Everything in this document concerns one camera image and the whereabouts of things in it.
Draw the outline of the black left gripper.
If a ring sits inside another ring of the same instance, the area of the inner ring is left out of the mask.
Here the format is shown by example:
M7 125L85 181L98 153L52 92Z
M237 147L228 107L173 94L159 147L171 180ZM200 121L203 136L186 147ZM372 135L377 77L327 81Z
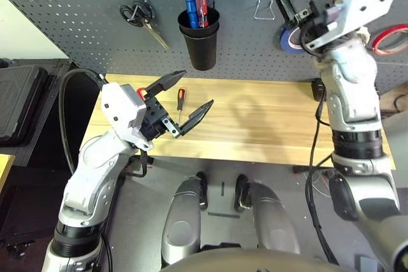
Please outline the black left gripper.
M138 89L138 93L144 98L146 105L146 112L140 132L147 141L152 141L166 132L169 132L174 138L185 136L203 120L211 109L214 103L213 99L193 111L189 115L188 120L179 127L170 117L164 106L152 95L172 88L186 73L186 70L174 71L160 77L145 89Z

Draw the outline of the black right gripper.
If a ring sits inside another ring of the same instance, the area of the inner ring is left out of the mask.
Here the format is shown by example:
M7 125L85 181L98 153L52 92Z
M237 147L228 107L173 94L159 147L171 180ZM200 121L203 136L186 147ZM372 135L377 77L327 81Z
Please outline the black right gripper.
M341 44L337 38L323 43L322 46L314 47L307 43L329 33L328 24L334 22L339 10L335 7L335 0L310 0L309 7L305 11L297 12L293 0L275 0L280 10L285 25L288 29L300 28L299 43L304 51L329 51Z

